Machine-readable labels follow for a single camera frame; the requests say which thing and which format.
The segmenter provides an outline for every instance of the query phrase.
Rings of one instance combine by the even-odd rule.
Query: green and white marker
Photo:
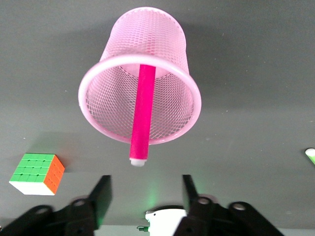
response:
[[[315,164],[315,149],[309,148],[305,151],[305,154],[310,158],[310,160]]]

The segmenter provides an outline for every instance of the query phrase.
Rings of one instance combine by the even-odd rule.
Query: puzzle cube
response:
[[[26,153],[9,183],[25,195],[55,195],[63,172],[56,155]]]

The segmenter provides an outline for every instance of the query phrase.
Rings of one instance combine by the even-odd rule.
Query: pink marker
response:
[[[129,155],[133,166],[148,159],[155,75],[154,66],[140,65]]]

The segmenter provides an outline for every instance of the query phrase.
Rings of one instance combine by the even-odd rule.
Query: pink pen holder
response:
[[[186,39],[179,23],[152,7],[122,15],[99,63],[82,79],[78,97],[83,115],[95,129],[125,143],[134,140],[137,148],[130,152],[131,163],[143,165],[147,150],[139,153],[142,147],[182,136],[200,114],[200,92],[189,75]],[[147,133],[147,141],[138,130]]]

